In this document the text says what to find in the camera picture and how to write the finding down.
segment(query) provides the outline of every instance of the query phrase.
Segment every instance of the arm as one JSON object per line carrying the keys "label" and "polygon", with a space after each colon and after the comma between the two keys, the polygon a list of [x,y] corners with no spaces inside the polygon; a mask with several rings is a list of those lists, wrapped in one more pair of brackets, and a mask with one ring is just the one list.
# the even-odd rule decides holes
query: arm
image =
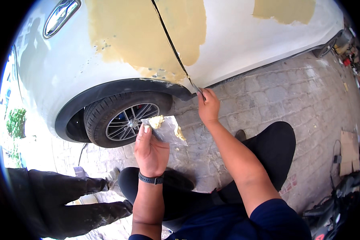
{"label": "arm", "polygon": [[[158,177],[167,166],[169,144],[159,142],[152,135],[151,128],[142,125],[136,139],[135,156],[141,174],[146,177]],[[133,206],[132,235],[141,234],[152,239],[161,239],[163,216],[163,185],[139,180]]]}
{"label": "arm", "polygon": [[248,216],[270,199],[280,198],[263,165],[244,144],[218,121],[220,102],[211,89],[203,89],[204,101],[198,94],[199,115],[218,147],[224,164],[235,180]]}

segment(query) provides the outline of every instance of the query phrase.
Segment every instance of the black pants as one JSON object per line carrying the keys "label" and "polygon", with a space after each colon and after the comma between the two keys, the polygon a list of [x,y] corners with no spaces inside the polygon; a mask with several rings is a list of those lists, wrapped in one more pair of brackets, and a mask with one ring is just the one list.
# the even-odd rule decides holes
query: black pants
{"label": "black pants", "polygon": [[83,195],[107,191],[104,179],[70,177],[38,170],[28,171],[28,177],[43,220],[52,233],[46,237],[64,239],[83,235],[132,214],[132,206],[127,200],[65,205]]}
{"label": "black pants", "polygon": [[[281,190],[292,163],[296,139],[293,128],[286,122],[275,122],[263,132],[243,142],[259,159],[277,191]],[[128,167],[120,172],[119,186],[133,204],[137,195],[139,169]],[[211,194],[192,192],[166,183],[173,170],[165,171],[163,198],[165,212],[163,225],[177,231],[191,214],[222,204],[243,204],[234,181]]]}

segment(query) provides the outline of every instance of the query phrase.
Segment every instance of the sleeve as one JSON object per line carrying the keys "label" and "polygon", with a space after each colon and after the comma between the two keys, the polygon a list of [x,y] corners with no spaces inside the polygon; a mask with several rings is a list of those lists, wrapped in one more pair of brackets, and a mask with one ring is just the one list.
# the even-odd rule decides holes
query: sleeve
{"label": "sleeve", "polygon": [[312,239],[307,224],[283,199],[260,204],[250,220],[275,239]]}
{"label": "sleeve", "polygon": [[153,239],[141,234],[134,234],[134,235],[130,235],[128,240],[153,240]]}

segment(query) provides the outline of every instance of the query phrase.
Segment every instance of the hand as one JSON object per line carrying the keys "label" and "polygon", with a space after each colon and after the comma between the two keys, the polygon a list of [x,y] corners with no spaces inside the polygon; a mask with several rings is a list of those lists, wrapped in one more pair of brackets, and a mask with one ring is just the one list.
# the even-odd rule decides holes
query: hand
{"label": "hand", "polygon": [[169,143],[160,142],[149,125],[141,124],[136,138],[135,157],[140,172],[146,177],[162,175],[169,160]]}
{"label": "hand", "polygon": [[208,127],[213,122],[218,122],[218,115],[220,109],[220,101],[217,99],[216,94],[212,89],[201,88],[205,101],[200,92],[197,92],[197,98],[199,100],[199,116],[204,125]]}

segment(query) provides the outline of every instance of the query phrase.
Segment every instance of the wheel arch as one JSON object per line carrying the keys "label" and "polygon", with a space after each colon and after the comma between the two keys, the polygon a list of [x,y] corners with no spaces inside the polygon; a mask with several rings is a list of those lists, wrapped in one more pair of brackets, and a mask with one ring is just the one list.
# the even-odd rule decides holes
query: wheel arch
{"label": "wheel arch", "polygon": [[66,141],[91,142],[86,134],[84,107],[100,99],[135,91],[167,93],[187,101],[193,95],[179,84],[150,78],[122,79],[91,87],[69,100],[56,116],[54,127],[57,135]]}

